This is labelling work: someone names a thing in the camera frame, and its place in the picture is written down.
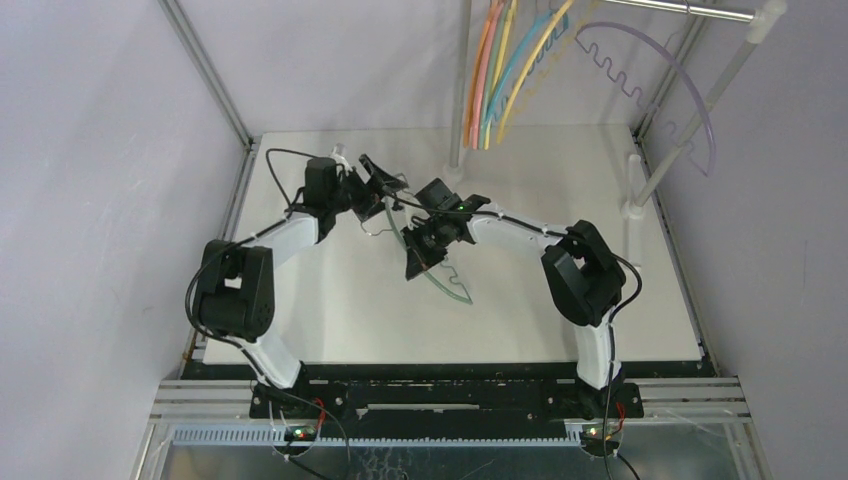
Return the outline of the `dark green plastic hanger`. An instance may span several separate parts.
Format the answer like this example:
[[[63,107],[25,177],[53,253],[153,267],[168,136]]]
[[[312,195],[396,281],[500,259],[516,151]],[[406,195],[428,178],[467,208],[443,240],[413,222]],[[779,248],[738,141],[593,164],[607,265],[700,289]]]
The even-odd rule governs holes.
[[[396,243],[402,249],[402,251],[406,252],[406,244],[401,234],[401,228],[399,227],[398,222],[395,220],[393,205],[389,200],[383,200],[382,203],[384,208],[381,214],[387,220],[388,226],[379,230],[372,231],[365,226],[366,220],[364,220],[359,223],[360,230],[369,237],[379,237],[384,233],[390,232],[395,238]],[[459,279],[459,272],[452,264],[450,264],[447,260],[442,260],[437,265],[437,269],[447,275],[445,280],[442,280],[438,276],[434,275],[430,270],[422,272],[420,274],[420,277],[425,278],[431,285],[433,285],[436,289],[438,289],[442,294],[444,294],[451,300],[464,305],[474,304],[468,287],[462,280]]]

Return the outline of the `teal plastic hanger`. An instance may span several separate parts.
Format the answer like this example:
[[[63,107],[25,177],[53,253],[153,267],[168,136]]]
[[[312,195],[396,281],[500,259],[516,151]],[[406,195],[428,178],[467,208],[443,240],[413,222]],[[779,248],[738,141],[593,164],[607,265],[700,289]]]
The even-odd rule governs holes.
[[[570,5],[567,1],[558,10],[537,14],[523,36],[513,32],[519,8],[517,1],[496,1],[490,5],[468,89],[462,127],[466,146],[487,149],[494,125],[498,127],[496,140],[502,140],[503,119],[512,112],[535,63],[568,30]]]

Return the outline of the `pink plastic hanger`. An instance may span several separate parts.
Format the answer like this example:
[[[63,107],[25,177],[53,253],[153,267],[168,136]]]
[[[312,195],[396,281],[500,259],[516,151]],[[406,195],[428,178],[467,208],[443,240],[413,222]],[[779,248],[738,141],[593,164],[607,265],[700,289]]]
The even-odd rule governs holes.
[[[483,116],[484,100],[487,96],[486,80],[488,64],[504,4],[504,1],[491,2],[481,33],[478,55],[475,60],[476,69],[469,92],[469,113],[466,122],[466,146],[472,149],[479,148],[480,123]]]

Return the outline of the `pale yellow plastic hanger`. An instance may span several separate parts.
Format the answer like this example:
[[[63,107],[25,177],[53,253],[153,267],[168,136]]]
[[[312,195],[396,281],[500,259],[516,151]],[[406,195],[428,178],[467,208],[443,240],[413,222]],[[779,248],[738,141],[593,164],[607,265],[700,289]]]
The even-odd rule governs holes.
[[[557,10],[540,16],[513,52],[505,75],[509,76],[517,68],[519,60],[524,64],[508,94],[501,93],[505,88],[503,82],[497,85],[491,125],[498,126],[495,136],[498,144],[512,127],[512,121],[526,110],[529,100],[538,93],[551,68],[575,41],[577,31],[592,19],[600,2],[589,1],[577,23],[572,23],[568,16],[573,4],[574,1],[565,1]]]

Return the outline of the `purple plastic hanger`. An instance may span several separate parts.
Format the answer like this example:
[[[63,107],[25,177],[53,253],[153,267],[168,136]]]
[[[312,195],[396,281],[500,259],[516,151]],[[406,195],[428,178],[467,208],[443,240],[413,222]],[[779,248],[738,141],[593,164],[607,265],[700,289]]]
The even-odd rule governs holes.
[[[713,173],[717,160],[717,142],[710,117],[710,107],[708,106],[706,97],[695,85],[694,80],[688,74],[683,64],[665,44],[661,44],[652,36],[630,25],[609,20],[590,20],[586,26],[577,31],[575,38],[576,45],[589,57],[593,65],[603,73],[616,90],[637,108],[638,113],[658,113],[661,110],[661,104],[656,100],[647,100],[644,89],[638,82],[631,81],[629,72],[626,69],[617,69],[613,59],[602,54],[600,44],[598,42],[591,42],[590,38],[586,36],[586,33],[590,30],[613,30],[628,36],[630,39],[652,50],[677,75],[695,108],[694,131],[691,135],[686,134],[674,121],[666,122],[663,128],[668,132],[673,146],[681,147],[684,157],[703,176],[709,177]],[[693,158],[695,145],[691,137],[699,130],[703,131],[707,144],[707,160],[704,164],[697,163]]]

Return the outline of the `orange plastic hanger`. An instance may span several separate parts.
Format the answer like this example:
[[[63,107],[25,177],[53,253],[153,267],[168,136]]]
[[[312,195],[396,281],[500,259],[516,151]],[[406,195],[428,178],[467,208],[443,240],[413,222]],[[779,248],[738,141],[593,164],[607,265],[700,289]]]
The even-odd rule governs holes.
[[[481,76],[481,68],[483,60],[487,58],[487,48],[491,45],[490,31],[493,23],[497,20],[499,13],[497,12],[499,1],[490,1],[489,9],[481,30],[478,49],[475,55],[475,60],[472,69],[472,79],[469,83],[468,97],[466,102],[466,112],[463,123],[463,146],[469,148],[472,146],[473,134],[472,127],[476,125],[474,121],[475,103],[477,98],[477,87],[479,86],[479,78]]]

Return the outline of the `light green plastic hanger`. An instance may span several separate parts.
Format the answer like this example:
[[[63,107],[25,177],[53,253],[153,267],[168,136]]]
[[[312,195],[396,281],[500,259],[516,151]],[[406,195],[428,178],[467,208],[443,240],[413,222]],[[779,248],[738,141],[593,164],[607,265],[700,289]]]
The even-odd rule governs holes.
[[[479,109],[478,109],[478,122],[477,122],[477,133],[478,137],[481,138],[484,133],[484,127],[486,124],[486,115],[488,113],[488,103],[493,94],[493,88],[495,83],[495,77],[497,70],[497,57],[499,55],[500,43],[502,41],[503,30],[505,27],[506,19],[508,17],[508,13],[510,11],[512,2],[511,1],[497,1],[494,5],[495,13],[492,17],[492,20],[489,25],[489,31],[487,33],[486,43],[484,45],[483,53],[485,56],[483,57],[483,61],[481,63],[481,67],[483,68],[480,77],[483,81],[481,86],[478,88],[479,93]]]

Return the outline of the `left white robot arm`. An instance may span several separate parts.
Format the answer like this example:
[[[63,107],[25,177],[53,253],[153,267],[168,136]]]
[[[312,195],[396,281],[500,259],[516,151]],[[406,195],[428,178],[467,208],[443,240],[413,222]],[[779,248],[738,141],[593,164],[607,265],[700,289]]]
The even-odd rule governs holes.
[[[276,269],[322,242],[338,215],[351,211],[366,222],[385,210],[386,197],[408,186],[367,155],[359,161],[366,178],[339,154],[309,157],[304,184],[286,201],[281,219],[241,241],[209,241],[187,287],[191,326],[239,350],[258,381],[276,388],[274,404],[290,417],[310,409],[313,392],[298,381],[301,360],[272,331]]]

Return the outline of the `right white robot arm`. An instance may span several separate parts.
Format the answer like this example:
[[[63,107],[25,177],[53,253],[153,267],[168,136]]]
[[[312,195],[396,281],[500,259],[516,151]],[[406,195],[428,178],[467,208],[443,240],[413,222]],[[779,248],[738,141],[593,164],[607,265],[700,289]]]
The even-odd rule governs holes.
[[[466,199],[435,179],[411,200],[397,203],[425,213],[402,229],[412,280],[441,263],[454,243],[491,245],[526,253],[539,261],[552,302],[574,328],[578,347],[579,406],[605,415],[618,400],[612,384],[620,372],[612,319],[622,303],[626,275],[594,224],[561,227],[520,216],[489,198]]]

